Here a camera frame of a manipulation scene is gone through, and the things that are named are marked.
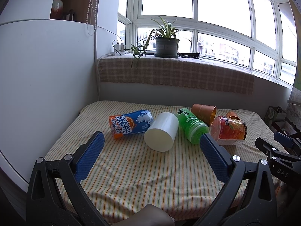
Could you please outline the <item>white lace cloth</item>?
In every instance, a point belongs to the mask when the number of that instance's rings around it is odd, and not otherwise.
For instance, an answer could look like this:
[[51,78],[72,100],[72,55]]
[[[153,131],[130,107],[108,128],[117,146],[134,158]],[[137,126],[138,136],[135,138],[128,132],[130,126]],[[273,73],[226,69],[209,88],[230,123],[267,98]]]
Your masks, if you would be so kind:
[[301,129],[301,106],[288,104],[287,118],[300,130]]

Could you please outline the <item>black object on windowsill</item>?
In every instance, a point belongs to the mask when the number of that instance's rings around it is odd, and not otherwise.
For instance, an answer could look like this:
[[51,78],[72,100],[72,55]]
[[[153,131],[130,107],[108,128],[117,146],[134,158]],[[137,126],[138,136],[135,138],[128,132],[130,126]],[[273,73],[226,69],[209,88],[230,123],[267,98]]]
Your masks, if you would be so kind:
[[181,58],[191,58],[191,59],[199,59],[199,60],[203,58],[203,56],[198,53],[180,53],[179,56]]

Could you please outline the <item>red white vase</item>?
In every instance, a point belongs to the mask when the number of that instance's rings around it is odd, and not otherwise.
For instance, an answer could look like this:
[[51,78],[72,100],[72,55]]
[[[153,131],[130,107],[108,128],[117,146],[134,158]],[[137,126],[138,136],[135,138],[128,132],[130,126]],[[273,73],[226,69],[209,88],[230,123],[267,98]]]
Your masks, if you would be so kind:
[[63,13],[63,1],[53,0],[50,19],[60,19]]

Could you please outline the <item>white plastic cup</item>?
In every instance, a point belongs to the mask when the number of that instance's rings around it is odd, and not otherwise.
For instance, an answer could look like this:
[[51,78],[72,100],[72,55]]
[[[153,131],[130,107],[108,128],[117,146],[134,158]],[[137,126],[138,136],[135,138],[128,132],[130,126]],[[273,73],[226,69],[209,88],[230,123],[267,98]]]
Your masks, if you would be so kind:
[[156,152],[167,152],[174,144],[178,118],[170,112],[160,113],[144,134],[146,145]]

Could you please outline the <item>blue orange Arctic Ocean cup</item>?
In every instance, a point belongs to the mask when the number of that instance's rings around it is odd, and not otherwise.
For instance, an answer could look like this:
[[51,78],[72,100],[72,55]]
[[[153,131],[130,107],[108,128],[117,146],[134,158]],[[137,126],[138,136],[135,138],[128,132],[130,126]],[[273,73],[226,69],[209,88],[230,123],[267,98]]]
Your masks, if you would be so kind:
[[149,110],[109,116],[109,126],[114,139],[144,133],[153,121],[154,118]]

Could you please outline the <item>green plastic bottle cup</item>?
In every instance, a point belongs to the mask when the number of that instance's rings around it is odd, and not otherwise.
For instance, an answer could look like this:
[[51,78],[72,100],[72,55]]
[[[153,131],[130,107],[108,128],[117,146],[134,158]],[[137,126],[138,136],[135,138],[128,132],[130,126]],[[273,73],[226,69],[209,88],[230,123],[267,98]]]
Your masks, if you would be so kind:
[[199,145],[203,134],[209,132],[209,127],[202,120],[198,119],[189,109],[178,109],[176,116],[179,126],[183,129],[185,137],[191,144]]

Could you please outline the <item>potted spider plant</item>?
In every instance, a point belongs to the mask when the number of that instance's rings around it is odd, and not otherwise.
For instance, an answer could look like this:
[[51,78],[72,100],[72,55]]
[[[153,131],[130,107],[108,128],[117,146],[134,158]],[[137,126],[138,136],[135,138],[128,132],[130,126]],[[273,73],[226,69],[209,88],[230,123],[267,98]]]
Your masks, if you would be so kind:
[[140,39],[137,42],[137,45],[144,44],[147,47],[147,52],[150,42],[154,40],[156,42],[155,57],[177,59],[179,57],[180,42],[177,34],[181,30],[173,26],[176,20],[169,22],[167,19],[164,19],[161,16],[159,16],[159,19],[160,21],[152,19],[152,21],[154,21],[158,27],[152,29],[146,37]]

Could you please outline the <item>small hanging plantlet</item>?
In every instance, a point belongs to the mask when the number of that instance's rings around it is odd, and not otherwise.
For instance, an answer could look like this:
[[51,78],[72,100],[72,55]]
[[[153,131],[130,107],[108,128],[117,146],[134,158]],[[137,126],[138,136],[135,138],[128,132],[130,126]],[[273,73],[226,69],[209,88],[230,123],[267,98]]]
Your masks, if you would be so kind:
[[146,54],[146,49],[147,47],[144,44],[140,44],[137,46],[131,44],[131,47],[128,49],[128,52],[133,54],[133,57],[135,59],[140,59]]

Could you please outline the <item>white charger plugs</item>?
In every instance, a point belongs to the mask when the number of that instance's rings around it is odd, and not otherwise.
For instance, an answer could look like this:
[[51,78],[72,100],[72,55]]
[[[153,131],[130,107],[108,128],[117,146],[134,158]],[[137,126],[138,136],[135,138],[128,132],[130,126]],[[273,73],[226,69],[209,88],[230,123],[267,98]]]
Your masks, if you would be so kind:
[[122,42],[119,43],[117,39],[112,42],[112,47],[114,49],[114,55],[123,56],[125,54],[125,45]]

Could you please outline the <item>white window frame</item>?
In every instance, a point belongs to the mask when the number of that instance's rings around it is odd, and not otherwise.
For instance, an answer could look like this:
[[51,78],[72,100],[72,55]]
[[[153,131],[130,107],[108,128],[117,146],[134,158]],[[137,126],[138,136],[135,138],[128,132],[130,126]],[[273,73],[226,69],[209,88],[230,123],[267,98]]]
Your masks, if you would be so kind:
[[297,36],[288,0],[119,0],[117,30],[131,45],[161,19],[177,29],[179,51],[239,65],[292,85]]

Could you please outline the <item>green cardboard box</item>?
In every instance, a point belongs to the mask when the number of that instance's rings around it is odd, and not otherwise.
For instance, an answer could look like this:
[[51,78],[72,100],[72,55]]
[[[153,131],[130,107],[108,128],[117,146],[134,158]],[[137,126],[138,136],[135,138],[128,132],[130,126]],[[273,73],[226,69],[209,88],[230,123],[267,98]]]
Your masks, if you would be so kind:
[[264,122],[268,127],[272,126],[272,123],[275,121],[284,121],[287,113],[281,107],[272,107],[269,106],[264,117]]

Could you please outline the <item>plaid windowsill cloth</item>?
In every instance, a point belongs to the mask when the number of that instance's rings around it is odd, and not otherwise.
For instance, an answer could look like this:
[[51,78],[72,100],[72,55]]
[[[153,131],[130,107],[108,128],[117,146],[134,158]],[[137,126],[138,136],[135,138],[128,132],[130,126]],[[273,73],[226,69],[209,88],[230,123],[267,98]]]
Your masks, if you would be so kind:
[[100,80],[108,83],[164,85],[251,95],[254,75],[194,59],[135,59],[133,56],[99,60]]

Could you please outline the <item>striped table cloth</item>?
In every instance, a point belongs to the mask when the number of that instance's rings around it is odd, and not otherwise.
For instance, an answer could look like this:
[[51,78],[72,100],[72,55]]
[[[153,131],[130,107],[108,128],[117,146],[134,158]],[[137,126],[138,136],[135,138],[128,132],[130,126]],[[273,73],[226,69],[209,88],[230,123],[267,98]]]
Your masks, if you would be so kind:
[[152,204],[175,220],[200,217],[223,187],[197,145],[179,129],[167,152],[156,152],[144,142],[143,134],[114,139],[111,115],[149,110],[153,117],[176,113],[176,106],[98,101],[84,107],[46,155],[59,160],[74,153],[100,131],[105,145],[86,180],[86,194],[110,224],[122,221]]

